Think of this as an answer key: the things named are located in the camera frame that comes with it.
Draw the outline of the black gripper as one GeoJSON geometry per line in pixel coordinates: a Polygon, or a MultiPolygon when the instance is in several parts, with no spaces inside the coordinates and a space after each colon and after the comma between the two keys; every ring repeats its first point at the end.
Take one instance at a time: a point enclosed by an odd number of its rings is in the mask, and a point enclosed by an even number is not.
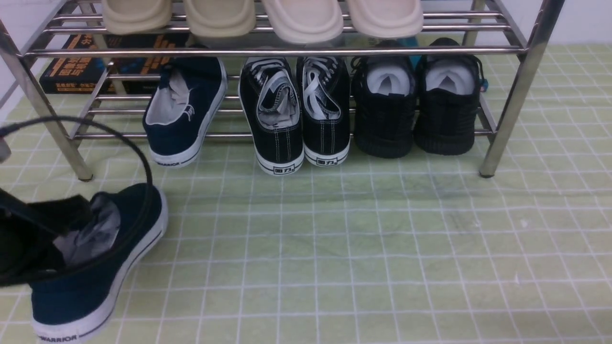
{"type": "Polygon", "coordinates": [[[1,191],[1,285],[29,283],[47,271],[64,268],[54,241],[84,228],[94,219],[88,199],[75,194],[64,199],[25,203],[1,191]]]}

